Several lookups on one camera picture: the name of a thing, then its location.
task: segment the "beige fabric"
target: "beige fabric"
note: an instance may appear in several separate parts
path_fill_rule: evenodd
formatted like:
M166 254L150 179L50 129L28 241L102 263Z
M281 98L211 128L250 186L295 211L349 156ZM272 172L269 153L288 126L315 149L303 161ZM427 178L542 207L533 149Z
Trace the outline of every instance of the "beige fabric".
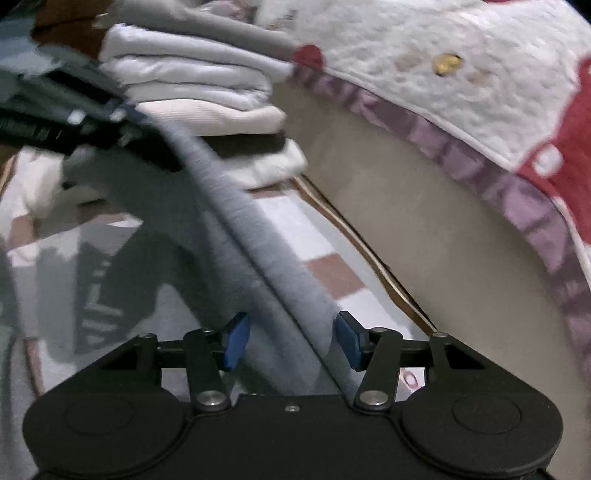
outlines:
M195 135L274 134L285 113L275 106L241 112L202 100L176 99L145 102L138 110L163 120L184 122Z
M272 101L307 177L433 323L556 403L564 436L549 470L588 480L590 394L537 254L409 143L299 87L279 86Z

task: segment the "gray cloth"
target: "gray cloth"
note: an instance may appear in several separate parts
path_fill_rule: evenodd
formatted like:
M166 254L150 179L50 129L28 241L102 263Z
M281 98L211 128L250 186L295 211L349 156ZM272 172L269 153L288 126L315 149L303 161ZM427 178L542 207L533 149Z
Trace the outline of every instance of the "gray cloth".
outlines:
M34 399L11 273L0 244L0 478L25 479L35 465L21 434Z
M182 171L159 171L120 149L80 148L64 173L193 254L202 279L195 295L206 306L199 320L219 326L248 312L254 323L245 364L276 392L342 391L352 398L361 376L333 337L336 303L252 200L224 178L209 147L181 125L162 128Z
M116 0L108 14L113 24L210 38L280 60L291 60L299 47L285 32L203 13L199 6L193 0Z

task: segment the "folded clothes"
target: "folded clothes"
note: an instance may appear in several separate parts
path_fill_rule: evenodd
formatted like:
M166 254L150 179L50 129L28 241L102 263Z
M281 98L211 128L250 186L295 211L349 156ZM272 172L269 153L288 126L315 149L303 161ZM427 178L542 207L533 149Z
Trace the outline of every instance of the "folded clothes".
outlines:
M283 127L285 113L267 105L240 111L203 100L161 100L137 106L147 115L183 122L194 135L274 134Z
M304 171L306 157L293 140L287 139L278 153L234 157L223 161L226 175L242 189L260 189L288 180Z
M201 83L271 94L271 82L263 72L240 65L221 65L182 57L126 55L102 64L101 69L125 84L159 82Z
M291 60L301 46L285 32L204 13L201 7L194 0L116 0L103 19L111 25L211 38L280 60Z
M220 157L243 157L277 153L285 148L285 133L271 135L221 135L203 137L205 143Z
M131 85L125 92L134 102L153 102L157 100L192 99L235 108L254 110L266 105L269 95L253 90L232 90L198 83L146 82Z
M293 65L287 61L206 38L151 31L133 25L115 25L105 36L99 59L108 61L130 54L173 55L214 63L243 65L262 71L272 82L284 81L293 69Z

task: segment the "bed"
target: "bed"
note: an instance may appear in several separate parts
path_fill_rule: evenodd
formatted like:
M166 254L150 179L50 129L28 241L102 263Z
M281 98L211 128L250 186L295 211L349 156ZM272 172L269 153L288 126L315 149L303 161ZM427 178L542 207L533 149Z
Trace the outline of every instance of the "bed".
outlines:
M588 199L589 177L580 165L568 172L577 159L567 151L577 138L584 139L578 160L586 161L591 151L589 123L582 120L587 114L576 112L586 104L591 72L588 25L554 1L374 1L363 8L352 2L272 3L260 23L283 25L307 44L296 56L293 81L278 87L273 101L287 113L286 132L309 160L308 181L437 328L558 405L564 437L550 472L589 478L591 294L587 216L577 205ZM394 10L379 14L387 7ZM285 19L285 11L287 26L273 21ZM404 14L415 15L412 28L400 20ZM554 23L546 24L548 18ZM392 29L398 43L384 19L398 27ZM400 40L429 21L425 38ZM567 22L569 38L556 33ZM532 38L546 38L550 48L544 51ZM384 46L379 54L375 45ZM524 56L503 59L501 46L520 48ZM458 74L433 74L441 60L435 54L442 52L456 57ZM477 78L492 57L502 68L488 64L487 78ZM539 79L516 67L519 62L530 62L527 69ZM412 81L429 95L421 97ZM469 90L475 85L487 85L486 92ZM527 93L517 102L521 87L533 97ZM509 108L493 105L500 94L506 105L514 100L512 108L522 108L525 120L517 123L523 128L512 123ZM569 115L579 123L569 123Z

